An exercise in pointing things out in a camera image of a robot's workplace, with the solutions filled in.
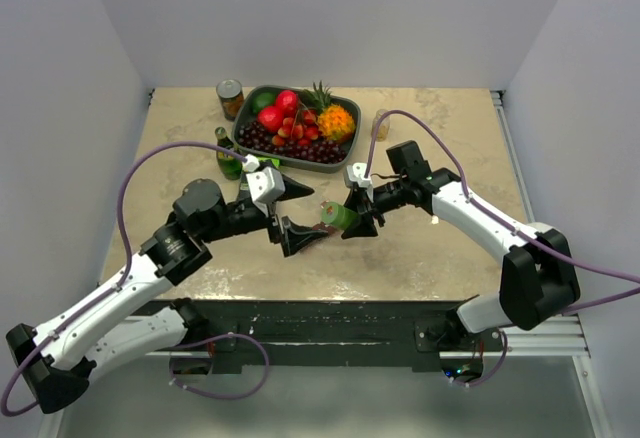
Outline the green pill bottle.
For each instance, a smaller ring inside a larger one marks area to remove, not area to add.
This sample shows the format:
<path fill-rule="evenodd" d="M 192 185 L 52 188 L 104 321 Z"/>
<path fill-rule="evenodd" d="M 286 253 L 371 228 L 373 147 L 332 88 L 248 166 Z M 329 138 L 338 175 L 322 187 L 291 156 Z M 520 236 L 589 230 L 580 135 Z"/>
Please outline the green pill bottle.
<path fill-rule="evenodd" d="M 345 231 L 358 218 L 358 214 L 346 206 L 327 201 L 322 205 L 321 222 L 338 230 Z"/>

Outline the red weekly pill organizer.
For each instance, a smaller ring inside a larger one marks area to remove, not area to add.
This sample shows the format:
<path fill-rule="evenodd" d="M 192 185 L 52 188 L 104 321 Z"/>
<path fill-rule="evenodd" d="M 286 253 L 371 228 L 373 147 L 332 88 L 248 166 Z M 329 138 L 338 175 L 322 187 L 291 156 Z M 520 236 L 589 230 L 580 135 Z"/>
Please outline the red weekly pill organizer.
<path fill-rule="evenodd" d="M 325 211 L 330 207 L 331 203 L 329 201 L 323 201 L 320 204 L 320 221 L 314 225 L 311 226 L 311 228 L 314 231 L 321 231 L 323 232 L 327 237 L 332 236 L 333 234 L 335 234 L 338 229 L 335 228 L 334 226 L 331 226 L 329 223 L 325 222 L 326 218 L 326 213 Z"/>

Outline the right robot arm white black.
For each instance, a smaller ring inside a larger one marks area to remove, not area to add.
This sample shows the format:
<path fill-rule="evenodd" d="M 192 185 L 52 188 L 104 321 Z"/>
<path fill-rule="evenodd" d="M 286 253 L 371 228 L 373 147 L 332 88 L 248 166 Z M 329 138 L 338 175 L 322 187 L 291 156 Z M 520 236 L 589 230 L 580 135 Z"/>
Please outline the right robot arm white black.
<path fill-rule="evenodd" d="M 387 157 L 397 177 L 381 186 L 373 185 L 366 164 L 346 167 L 349 195 L 344 206 L 356 216 L 343 238 L 375 237 L 386 213 L 412 205 L 456 227 L 501 266 L 498 292 L 455 309 L 445 327 L 452 348 L 469 350 L 490 328 L 531 330 L 580 298 L 561 232 L 509 217 L 466 188 L 461 176 L 447 168 L 432 169 L 414 141 L 389 148 Z"/>

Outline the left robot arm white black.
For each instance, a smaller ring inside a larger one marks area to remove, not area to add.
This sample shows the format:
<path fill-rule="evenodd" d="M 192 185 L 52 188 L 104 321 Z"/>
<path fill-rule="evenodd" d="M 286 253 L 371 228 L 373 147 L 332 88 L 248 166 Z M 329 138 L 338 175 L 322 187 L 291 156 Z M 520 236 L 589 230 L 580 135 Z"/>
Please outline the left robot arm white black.
<path fill-rule="evenodd" d="M 212 258 L 211 242 L 264 230 L 284 256 L 292 256 L 321 235 L 276 214 L 278 202 L 309 196 L 311 187 L 271 167 L 249 172 L 246 179 L 246 193 L 231 202 L 211 179 L 188 183 L 166 223 L 139 252 L 128 254 L 119 272 L 56 317 L 10 329 L 6 341 L 17 370 L 9 383 L 24 380 L 35 407 L 52 414 L 134 358 L 173 346 L 200 348 L 207 321 L 189 301 L 169 305 L 135 325 L 125 321 L 203 268 Z"/>

